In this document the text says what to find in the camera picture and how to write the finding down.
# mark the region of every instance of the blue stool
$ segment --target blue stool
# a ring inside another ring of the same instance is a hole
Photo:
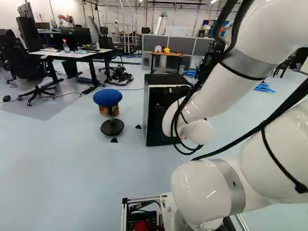
[[[93,95],[93,100],[98,104],[100,113],[110,117],[101,125],[101,132],[107,136],[120,134],[124,123],[115,117],[119,115],[119,102],[122,100],[122,94],[114,89],[100,90]]]

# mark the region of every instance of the red component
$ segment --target red component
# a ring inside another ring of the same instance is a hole
[[[148,220],[137,222],[135,223],[135,231],[147,231],[149,225],[150,222]]]

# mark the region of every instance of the blue cushion seat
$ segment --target blue cushion seat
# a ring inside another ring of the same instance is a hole
[[[93,95],[93,101],[99,106],[115,106],[122,100],[122,94],[115,89],[104,89]]]

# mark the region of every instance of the black cabinet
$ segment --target black cabinet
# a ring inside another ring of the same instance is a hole
[[[175,138],[164,135],[162,121],[167,109],[184,97],[190,87],[179,74],[144,75],[143,130],[146,146],[176,142]]]

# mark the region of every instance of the gray floor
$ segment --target gray floor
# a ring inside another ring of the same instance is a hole
[[[140,61],[138,58],[129,61]],[[64,73],[59,62],[54,66]],[[96,63],[98,68],[103,64]],[[6,231],[117,231],[121,199],[170,191],[170,175],[191,157],[172,146],[146,147],[142,130],[143,76],[141,66],[126,65],[135,80],[125,87],[120,116],[125,123],[119,143],[102,135],[102,116],[93,93],[69,94],[0,104],[0,229]],[[78,64],[84,77],[89,66]],[[18,89],[4,83],[0,97],[17,97]],[[216,138],[193,156],[204,154],[241,136],[265,119],[306,78],[287,71],[284,78],[269,77],[276,93],[253,91],[228,112],[210,121]],[[60,83],[57,94],[81,92],[75,79]],[[236,157],[240,145],[220,156]],[[274,205],[244,214],[252,231],[306,230],[306,205]]]

